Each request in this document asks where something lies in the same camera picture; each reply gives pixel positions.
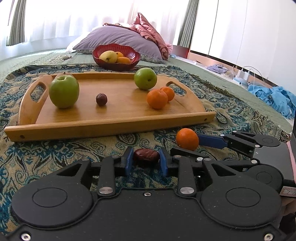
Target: pink quilt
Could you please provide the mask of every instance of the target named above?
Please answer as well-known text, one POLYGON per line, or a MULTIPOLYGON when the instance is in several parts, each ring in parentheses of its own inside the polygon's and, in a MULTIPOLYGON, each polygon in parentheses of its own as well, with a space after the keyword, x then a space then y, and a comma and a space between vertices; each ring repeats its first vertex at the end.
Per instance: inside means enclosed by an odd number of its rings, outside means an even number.
POLYGON ((138 12, 134 22, 131 24, 131 30, 137 31, 143 38, 153 41, 158 46, 162 58, 164 60, 168 59, 173 46, 165 43, 156 29, 140 12, 138 12))

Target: red bowl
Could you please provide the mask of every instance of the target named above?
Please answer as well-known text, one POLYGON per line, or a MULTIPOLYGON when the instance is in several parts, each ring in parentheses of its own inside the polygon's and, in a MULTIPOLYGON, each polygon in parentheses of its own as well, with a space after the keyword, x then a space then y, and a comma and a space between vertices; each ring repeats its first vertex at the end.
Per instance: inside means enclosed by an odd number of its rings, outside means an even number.
POLYGON ((122 46, 119 44, 107 44, 107 45, 99 45, 93 50, 93 58, 94 61, 103 69, 110 69, 114 71, 127 71, 134 68, 138 62, 140 61, 140 53, 135 51, 132 47, 122 46), (114 52, 121 52, 124 57, 128 57, 131 60, 130 64, 116 63, 111 64, 107 63, 104 60, 99 59, 100 55, 108 50, 112 50, 114 52))

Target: purple pillow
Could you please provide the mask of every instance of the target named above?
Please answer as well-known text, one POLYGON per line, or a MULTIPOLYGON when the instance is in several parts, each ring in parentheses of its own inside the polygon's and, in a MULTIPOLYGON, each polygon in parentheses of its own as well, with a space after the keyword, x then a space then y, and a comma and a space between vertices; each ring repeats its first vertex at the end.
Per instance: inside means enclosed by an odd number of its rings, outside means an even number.
POLYGON ((91 54, 98 45, 120 44, 130 46, 141 54, 141 60, 163 64, 158 46, 140 34, 115 26, 102 26, 90 32, 79 44, 73 47, 79 53, 91 54))

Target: green apple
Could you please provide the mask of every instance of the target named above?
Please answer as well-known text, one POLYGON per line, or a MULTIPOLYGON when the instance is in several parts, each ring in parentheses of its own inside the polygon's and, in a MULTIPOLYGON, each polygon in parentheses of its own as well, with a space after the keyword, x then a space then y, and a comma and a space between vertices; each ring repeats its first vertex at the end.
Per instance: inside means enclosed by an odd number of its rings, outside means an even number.
POLYGON ((140 90, 150 90, 156 85, 157 75, 153 69, 145 67, 139 69, 133 79, 140 90))
POLYGON ((58 108, 73 106, 79 97, 79 84, 71 75, 55 78, 49 86, 49 97, 58 108))

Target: striped curtain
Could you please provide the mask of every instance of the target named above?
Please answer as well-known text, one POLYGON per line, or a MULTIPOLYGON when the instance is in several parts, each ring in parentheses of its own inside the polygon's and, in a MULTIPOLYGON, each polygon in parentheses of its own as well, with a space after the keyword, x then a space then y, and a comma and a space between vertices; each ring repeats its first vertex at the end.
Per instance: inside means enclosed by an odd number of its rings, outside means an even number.
POLYGON ((180 30, 180 35, 178 40, 179 46, 190 48, 195 20, 196 20, 197 9, 198 9, 198 1, 199 0, 189 0, 188 7, 185 14, 185 19, 180 30))
POLYGON ((25 42, 25 9, 27 0, 12 2, 12 14, 9 19, 10 33, 7 36, 6 46, 25 42))

